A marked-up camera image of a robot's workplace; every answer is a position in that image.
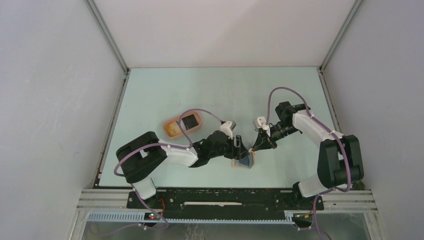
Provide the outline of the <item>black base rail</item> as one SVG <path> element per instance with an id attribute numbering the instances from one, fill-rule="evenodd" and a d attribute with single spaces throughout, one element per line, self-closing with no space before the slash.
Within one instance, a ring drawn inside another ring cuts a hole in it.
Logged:
<path id="1" fill-rule="evenodd" d="M 284 220 L 287 211 L 324 210 L 321 200 L 299 197 L 291 188 L 160 187 L 145 203 L 165 218 Z"/>

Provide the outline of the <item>yellow card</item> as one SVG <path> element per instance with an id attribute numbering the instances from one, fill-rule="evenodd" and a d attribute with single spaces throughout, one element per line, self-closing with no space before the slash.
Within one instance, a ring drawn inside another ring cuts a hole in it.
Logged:
<path id="1" fill-rule="evenodd" d="M 175 137 L 181 134 L 180 125 L 177 121 L 172 121 L 165 127 L 169 137 Z"/>

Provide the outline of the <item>black card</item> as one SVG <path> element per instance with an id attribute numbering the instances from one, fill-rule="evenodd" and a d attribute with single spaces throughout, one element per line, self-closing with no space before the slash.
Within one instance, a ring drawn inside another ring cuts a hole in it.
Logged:
<path id="1" fill-rule="evenodd" d="M 187 115 L 181 119 L 181 127 L 184 131 L 193 129 L 198 125 L 199 122 L 194 114 Z"/>

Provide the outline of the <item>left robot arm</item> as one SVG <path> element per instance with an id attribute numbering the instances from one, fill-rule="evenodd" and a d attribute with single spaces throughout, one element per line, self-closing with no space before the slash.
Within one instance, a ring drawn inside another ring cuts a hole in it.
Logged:
<path id="1" fill-rule="evenodd" d="M 229 137 L 220 130 L 190 146 L 163 141 L 155 132 L 148 131 L 120 147 L 116 157 L 118 163 L 113 173 L 125 178 L 145 208 L 153 208 L 158 194 L 150 174 L 161 164 L 199 168 L 218 157 L 251 163 L 253 153 L 244 146 L 240 135 Z"/>

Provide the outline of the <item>pink plastic tray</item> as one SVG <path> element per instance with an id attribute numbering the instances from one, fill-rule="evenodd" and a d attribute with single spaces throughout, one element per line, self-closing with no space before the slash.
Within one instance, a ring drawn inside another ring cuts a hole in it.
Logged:
<path id="1" fill-rule="evenodd" d="M 184 136 L 199 130 L 203 120 L 196 110 L 190 110 L 184 113 L 182 117 L 175 116 L 166 120 L 162 124 L 162 129 L 166 137 L 171 140 L 177 140 Z"/>

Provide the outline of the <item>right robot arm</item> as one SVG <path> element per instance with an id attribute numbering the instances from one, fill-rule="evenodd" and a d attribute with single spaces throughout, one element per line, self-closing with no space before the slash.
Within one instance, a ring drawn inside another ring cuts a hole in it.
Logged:
<path id="1" fill-rule="evenodd" d="M 253 121 L 258 132 L 251 150 L 275 149 L 277 142 L 299 132 L 308 137 L 319 149 L 316 173 L 293 185 L 291 204 L 304 209 L 311 197 L 331 189 L 347 189 L 364 177 L 364 168 L 359 139 L 354 135 L 344 135 L 331 130 L 315 118 L 305 104 L 292 105 L 281 102 L 275 108 L 279 122 L 268 123 L 260 116 Z"/>

